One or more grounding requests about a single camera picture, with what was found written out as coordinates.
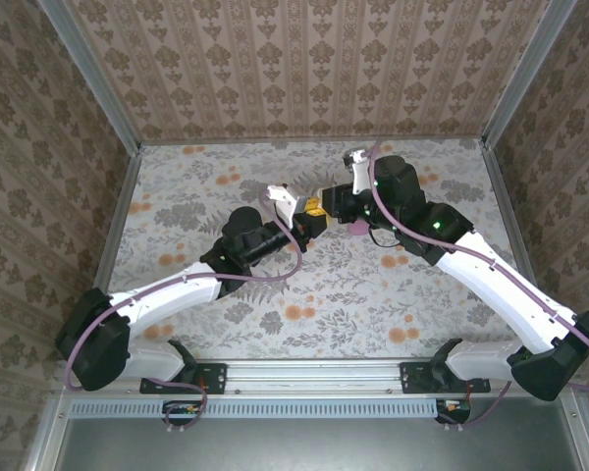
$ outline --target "gray leaf pattern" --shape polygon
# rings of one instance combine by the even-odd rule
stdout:
[[[267,184],[295,183],[313,195],[349,183],[342,156],[372,141],[145,146],[111,292],[179,272],[211,248],[236,208],[258,208]],[[506,260],[509,241],[477,141],[384,143],[415,166],[429,199],[471,220]],[[378,231],[378,238],[391,242]],[[291,247],[253,267],[283,274]],[[184,309],[162,323],[203,358],[431,355],[450,337],[509,339],[506,324],[459,282],[401,247],[333,225],[313,240],[303,269],[279,283],[246,283],[232,295]]]

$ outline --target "purple cable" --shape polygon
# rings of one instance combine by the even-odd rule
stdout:
[[[380,211],[382,214],[386,216],[386,219],[389,220],[391,224],[393,224],[398,230],[402,233],[416,238],[417,240],[421,240],[422,242],[430,243],[433,245],[438,245],[440,247],[446,248],[448,250],[457,250],[459,252],[466,253],[467,255],[471,255],[472,257],[478,258],[483,262],[487,263],[489,266],[493,267],[495,270],[500,272],[504,275],[511,283],[513,283],[517,288],[519,288],[525,295],[527,295],[530,299],[532,299],[536,304],[541,307],[550,317],[552,317],[556,322],[564,326],[568,331],[572,334],[577,336],[585,345],[589,347],[589,339],[582,334],[578,329],[574,326],[570,325],[565,319],[563,319],[557,311],[552,309],[548,304],[546,304],[543,299],[537,296],[534,292],[528,289],[523,283],[521,283],[511,272],[509,272],[505,267],[496,263],[496,261],[488,256],[476,251],[472,250],[467,247],[463,247],[461,245],[456,245],[454,243],[443,242],[441,240],[436,240],[435,238],[428,237],[426,235],[421,235],[416,233],[415,231],[410,230],[402,223],[400,223],[395,217],[391,214],[391,212],[384,206],[382,202],[382,198],[380,198],[380,194],[377,191],[377,186],[375,186],[375,160],[377,159],[377,154],[379,152],[380,146],[382,145],[383,140],[378,139],[373,146],[366,151],[366,154],[369,156],[369,181],[371,185],[371,193],[373,194],[373,199],[377,203]],[[579,385],[576,383],[567,383],[568,386],[581,390],[581,391],[589,391],[589,386],[586,385]]]
[[[479,417],[476,417],[473,420],[470,420],[468,422],[465,422],[464,424],[458,424],[458,422],[456,420],[454,420],[452,417],[450,417],[449,415],[446,414],[442,414],[439,412],[439,416],[443,417],[445,420],[447,420],[448,422],[450,422],[450,424],[453,425],[458,425],[458,429],[464,429],[465,427],[471,427],[472,425],[477,425],[480,422],[482,422],[484,419],[486,419],[491,412],[493,412],[495,410],[495,408],[498,406],[498,404],[500,403],[500,401],[504,398],[504,396],[507,394],[507,392],[509,391],[510,385],[512,385],[511,381],[508,381],[504,387],[502,388],[502,390],[500,391],[500,394],[498,395],[498,397],[495,399],[495,401],[491,404],[491,406],[484,412],[484,414],[480,415]]]
[[[175,409],[182,408],[183,406],[180,404],[172,404],[170,407],[168,407],[166,409],[166,413],[164,415],[164,422],[166,422],[166,425],[168,426],[169,431],[180,430],[180,429],[185,429],[185,428],[191,427],[192,425],[194,425],[196,423],[198,418],[201,415],[203,415],[203,413],[205,413],[205,410],[207,409],[207,392],[205,392],[205,390],[203,388],[200,388],[199,386],[191,385],[189,383],[174,383],[174,382],[169,382],[169,381],[161,381],[156,378],[148,378],[148,381],[151,381],[152,383],[155,383],[156,385],[159,385],[159,386],[166,386],[166,387],[172,387],[172,388],[186,388],[188,390],[197,391],[200,393],[200,395],[202,397],[202,401],[200,403],[200,407],[198,409],[198,412],[196,412],[196,415],[189,422],[187,422],[186,424],[184,424],[182,426],[173,425],[170,423],[170,413],[171,413],[171,411],[173,411]]]
[[[195,280],[197,278],[218,278],[219,280],[240,280],[244,282],[280,282],[285,280],[286,278],[291,277],[296,272],[298,272],[303,265],[303,254],[301,252],[300,247],[298,246],[298,242],[295,239],[295,236],[291,234],[289,229],[282,223],[282,221],[274,215],[273,212],[269,209],[266,202],[262,199],[262,196],[266,196],[267,193],[263,193],[259,198],[259,205],[262,207],[264,212],[270,215],[273,222],[277,225],[277,227],[286,235],[289,241],[294,245],[294,250],[296,251],[296,265],[292,268],[289,272],[285,275],[278,275],[276,277],[246,277],[244,275],[230,275],[227,273],[193,273],[191,275],[185,275],[183,277],[174,278],[173,280],[169,280],[167,282],[160,283],[159,285],[155,285],[152,288],[145,289],[144,291],[136,294],[132,298],[125,299],[124,301],[119,302],[118,304],[111,306],[109,309],[105,310],[102,314],[100,314],[94,321],[87,326],[87,329],[84,330],[82,335],[77,340],[72,352],[70,353],[70,357],[68,358],[68,364],[66,365],[66,371],[64,374],[64,385],[68,391],[82,391],[82,387],[74,386],[70,381],[70,372],[72,372],[72,368],[75,364],[75,360],[77,355],[79,354],[80,349],[82,348],[83,344],[87,340],[87,338],[91,335],[91,333],[98,327],[98,325],[111,316],[114,312],[118,309],[121,309],[125,306],[128,306],[132,302],[137,302],[145,297],[149,296],[153,292],[157,292],[160,289],[170,287],[172,285],[176,285],[177,283],[185,283],[189,280]]]

